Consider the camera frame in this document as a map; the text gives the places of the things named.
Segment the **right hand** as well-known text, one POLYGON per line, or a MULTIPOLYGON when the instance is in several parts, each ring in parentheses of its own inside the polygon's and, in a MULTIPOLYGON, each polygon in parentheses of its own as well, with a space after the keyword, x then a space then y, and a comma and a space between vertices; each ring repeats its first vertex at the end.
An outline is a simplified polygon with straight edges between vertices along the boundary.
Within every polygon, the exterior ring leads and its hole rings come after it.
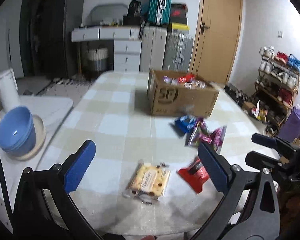
POLYGON ((278 185, 276 192, 279 203, 280 220, 282 222, 290 221, 296 217, 300 211, 300 189, 288 191, 278 185))

